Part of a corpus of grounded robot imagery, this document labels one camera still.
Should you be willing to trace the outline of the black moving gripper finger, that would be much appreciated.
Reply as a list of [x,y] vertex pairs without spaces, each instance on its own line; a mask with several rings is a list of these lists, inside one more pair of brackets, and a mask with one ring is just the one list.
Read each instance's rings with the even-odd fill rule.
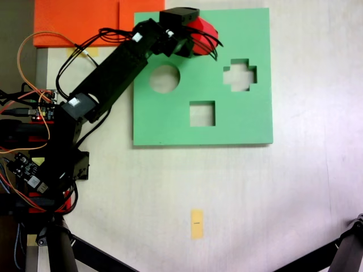
[[193,47],[194,42],[191,39],[184,39],[177,44],[173,54],[185,58],[191,58],[193,56]]

